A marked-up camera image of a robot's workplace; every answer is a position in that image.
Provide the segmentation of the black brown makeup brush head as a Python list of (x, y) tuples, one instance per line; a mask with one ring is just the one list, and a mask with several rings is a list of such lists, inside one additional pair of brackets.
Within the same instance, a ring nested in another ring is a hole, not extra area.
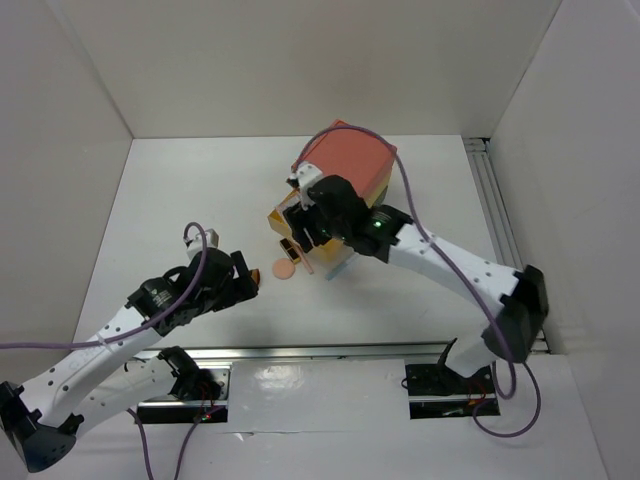
[(255, 285), (257, 287), (260, 287), (261, 285), (261, 274), (260, 274), (260, 270), (259, 269), (253, 269), (250, 271), (251, 274), (251, 278), (254, 281)]

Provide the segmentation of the yellow drawer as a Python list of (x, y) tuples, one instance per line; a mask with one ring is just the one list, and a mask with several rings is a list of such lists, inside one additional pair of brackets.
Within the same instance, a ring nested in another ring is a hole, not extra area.
[[(284, 199), (292, 197), (294, 195), (298, 196), (297, 192), (291, 191)], [(289, 225), (286, 223), (283, 214), (277, 212), (275, 207), (267, 215), (267, 221), (270, 228), (280, 236), (287, 238), (289, 241), (293, 242), (294, 240), (291, 236)], [(345, 247), (337, 240), (330, 240), (327, 244), (314, 247), (311, 251), (309, 251), (313, 258), (326, 264), (337, 262), (338, 259), (345, 254), (345, 252)]]

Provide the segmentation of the round pink powder puff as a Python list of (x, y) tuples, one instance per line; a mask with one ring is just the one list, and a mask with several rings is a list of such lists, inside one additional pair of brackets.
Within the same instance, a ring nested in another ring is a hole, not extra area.
[(295, 264), (287, 258), (280, 258), (276, 260), (272, 265), (272, 274), (276, 279), (279, 280), (290, 279), (295, 274), (295, 272)]

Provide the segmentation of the red top drawer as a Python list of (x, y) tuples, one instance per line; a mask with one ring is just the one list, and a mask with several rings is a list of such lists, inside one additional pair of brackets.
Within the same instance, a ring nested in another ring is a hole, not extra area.
[(343, 129), (347, 123), (336, 120), (336, 127), (316, 139), (301, 156), (324, 175), (338, 175), (348, 180), (356, 193), (372, 206), (381, 202), (391, 177), (397, 148), (359, 130)]

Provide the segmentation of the nail sticker packet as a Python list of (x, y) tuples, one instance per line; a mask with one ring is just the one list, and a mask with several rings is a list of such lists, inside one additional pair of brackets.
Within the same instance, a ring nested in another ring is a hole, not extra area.
[(288, 197), (288, 198), (284, 199), (283, 201), (281, 201), (279, 204), (276, 205), (275, 209), (280, 214), (283, 214), (283, 212), (286, 209), (294, 207), (295, 205), (297, 205), (299, 203), (300, 203), (300, 198), (297, 195), (294, 195), (292, 197)]

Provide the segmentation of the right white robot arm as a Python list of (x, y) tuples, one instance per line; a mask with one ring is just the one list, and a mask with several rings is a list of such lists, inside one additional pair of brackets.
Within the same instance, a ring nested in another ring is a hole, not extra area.
[(340, 176), (294, 173), (287, 182), (294, 198), (283, 216), (304, 251), (338, 240), (361, 256), (426, 277), (485, 314), (488, 324), (477, 338), (449, 346), (436, 369), (441, 388), (460, 391), (499, 359), (526, 363), (549, 314), (541, 270), (493, 263), (435, 236), (394, 207), (370, 207)]

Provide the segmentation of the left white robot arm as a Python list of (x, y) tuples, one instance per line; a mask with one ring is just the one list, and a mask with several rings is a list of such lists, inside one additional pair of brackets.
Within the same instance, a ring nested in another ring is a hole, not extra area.
[(140, 402), (217, 399), (213, 375), (184, 349), (135, 358), (193, 319), (257, 294), (242, 253), (210, 247), (192, 255), (189, 266), (143, 282), (88, 348), (22, 384), (2, 382), (1, 429), (28, 472), (55, 465), (89, 430)]

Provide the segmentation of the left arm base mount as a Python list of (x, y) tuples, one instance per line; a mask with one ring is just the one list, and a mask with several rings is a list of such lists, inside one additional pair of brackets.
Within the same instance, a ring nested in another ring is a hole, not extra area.
[(143, 424), (223, 424), (228, 421), (228, 397), (231, 380), (229, 363), (205, 362), (204, 380), (199, 381), (185, 399), (166, 395), (139, 403), (134, 411)]

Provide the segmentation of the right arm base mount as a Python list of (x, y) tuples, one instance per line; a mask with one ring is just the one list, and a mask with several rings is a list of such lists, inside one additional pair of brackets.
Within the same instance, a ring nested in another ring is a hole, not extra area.
[(436, 364), (406, 364), (400, 382), (408, 394), (411, 420), (499, 416), (499, 402), (489, 367), (464, 378)]

